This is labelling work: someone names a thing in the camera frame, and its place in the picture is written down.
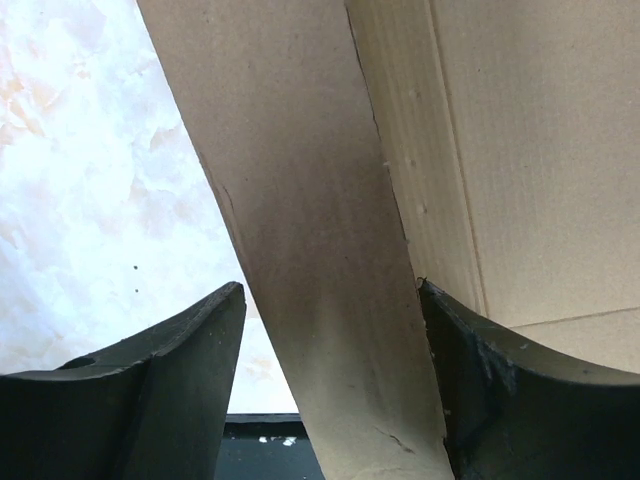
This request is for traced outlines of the brown cardboard box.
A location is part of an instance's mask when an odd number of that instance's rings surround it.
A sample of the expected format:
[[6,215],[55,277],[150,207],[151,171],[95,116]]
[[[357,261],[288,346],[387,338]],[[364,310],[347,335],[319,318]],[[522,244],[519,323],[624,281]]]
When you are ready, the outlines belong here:
[[328,479],[458,479],[419,297],[639,376],[635,1],[143,1]]

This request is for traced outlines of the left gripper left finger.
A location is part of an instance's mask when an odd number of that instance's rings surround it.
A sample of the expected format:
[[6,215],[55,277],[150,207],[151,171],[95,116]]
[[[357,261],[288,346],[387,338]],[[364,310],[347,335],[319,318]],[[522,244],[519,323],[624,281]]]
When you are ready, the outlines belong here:
[[5,479],[210,479],[246,315],[230,282],[53,370],[1,379]]

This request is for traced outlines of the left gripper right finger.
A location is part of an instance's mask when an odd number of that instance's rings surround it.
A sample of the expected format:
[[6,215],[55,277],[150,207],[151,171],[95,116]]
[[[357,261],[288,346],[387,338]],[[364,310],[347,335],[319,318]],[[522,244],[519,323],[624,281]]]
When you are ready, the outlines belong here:
[[458,479],[636,479],[639,376],[530,340],[422,281]]

